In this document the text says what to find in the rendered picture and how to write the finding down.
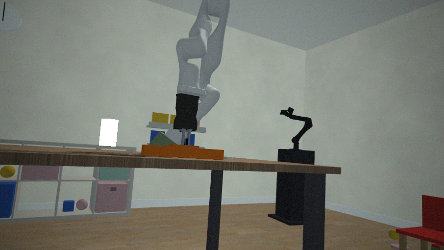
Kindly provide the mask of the orange bins with labels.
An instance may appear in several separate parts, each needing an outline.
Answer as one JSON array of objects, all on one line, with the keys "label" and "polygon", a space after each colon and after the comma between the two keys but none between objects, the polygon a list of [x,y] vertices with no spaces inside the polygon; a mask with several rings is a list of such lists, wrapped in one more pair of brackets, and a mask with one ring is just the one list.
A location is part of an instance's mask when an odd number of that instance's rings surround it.
[{"label": "orange bins with labels", "polygon": [[176,144],[142,145],[141,155],[223,160],[224,150],[200,149],[199,146]]}]

